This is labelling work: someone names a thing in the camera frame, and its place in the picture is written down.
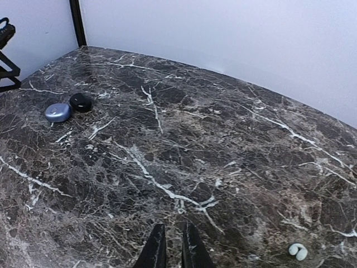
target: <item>blue object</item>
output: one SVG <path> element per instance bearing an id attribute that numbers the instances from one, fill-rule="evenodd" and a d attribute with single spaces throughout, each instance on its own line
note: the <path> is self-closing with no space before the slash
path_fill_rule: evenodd
<path id="1" fill-rule="evenodd" d="M 64 122 L 71 116 L 71 107 L 66 103 L 52 104 L 46 109 L 45 116 L 51 123 Z"/>

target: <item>black object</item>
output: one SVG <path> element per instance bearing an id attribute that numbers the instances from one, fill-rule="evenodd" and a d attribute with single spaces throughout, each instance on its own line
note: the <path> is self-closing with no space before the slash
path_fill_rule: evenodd
<path id="1" fill-rule="evenodd" d="M 91 99 L 82 93 L 76 93 L 69 99 L 69 104 L 72 108 L 80 113 L 90 111 L 92 102 Z"/>
<path id="2" fill-rule="evenodd" d="M 78 47 L 86 46 L 82 15 L 80 13 L 79 0 L 69 0 L 71 6 L 74 31 L 76 32 Z"/>
<path id="3" fill-rule="evenodd" d="M 216 268 L 213 264 L 197 228 L 185 223 L 182 241 L 182 268 Z M 154 226 L 133 268 L 166 268 L 165 226 Z"/>
<path id="4" fill-rule="evenodd" d="M 7 42 L 14 36 L 16 32 L 14 25 L 9 23 L 8 18 L 2 18 L 0 20 L 0 25 L 4 22 L 5 25 L 0 28 L 0 49 L 3 49 L 6 46 Z M 0 80 L 3 78 L 8 78 L 14 83 L 13 85 L 0 87 L 0 92 L 5 92 L 11 89 L 18 89 L 21 87 L 21 82 L 16 78 L 16 76 L 20 75 L 20 68 L 17 67 L 12 61 L 10 61 L 8 57 L 6 57 L 1 51 L 0 61 L 4 62 L 11 68 L 11 71 L 7 71 L 4 67 L 0 66 Z"/>

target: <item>dark marble countertop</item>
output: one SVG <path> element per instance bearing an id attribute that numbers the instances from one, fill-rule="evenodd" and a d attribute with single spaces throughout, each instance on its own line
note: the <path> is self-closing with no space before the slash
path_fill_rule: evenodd
<path id="1" fill-rule="evenodd" d="M 93 110 L 51 125 L 77 92 Z M 356 267 L 357 130 L 299 102 L 84 47 L 0 94 L 0 118 L 1 267 L 132 267 L 164 223 L 178 268 L 183 221 L 218 267 Z"/>

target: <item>white backdrop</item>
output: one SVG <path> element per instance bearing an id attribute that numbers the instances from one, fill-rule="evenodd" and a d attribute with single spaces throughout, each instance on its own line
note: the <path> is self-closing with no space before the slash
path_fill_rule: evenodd
<path id="1" fill-rule="evenodd" d="M 20 80 L 78 47 L 67 0 L 1 0 L 3 17 L 16 34 L 2 52 L 21 68 Z"/>
<path id="2" fill-rule="evenodd" d="M 88 45 L 228 74 L 357 127 L 356 0 L 81 0 Z"/>

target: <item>black vertical post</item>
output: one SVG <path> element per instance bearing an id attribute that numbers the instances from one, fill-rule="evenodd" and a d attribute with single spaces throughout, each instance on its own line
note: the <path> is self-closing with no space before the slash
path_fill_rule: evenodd
<path id="1" fill-rule="evenodd" d="M 79 7 L 79 0 L 69 0 L 69 4 L 71 6 L 73 26 L 76 32 L 78 47 L 86 46 L 87 42 L 85 40 L 82 15 Z"/>

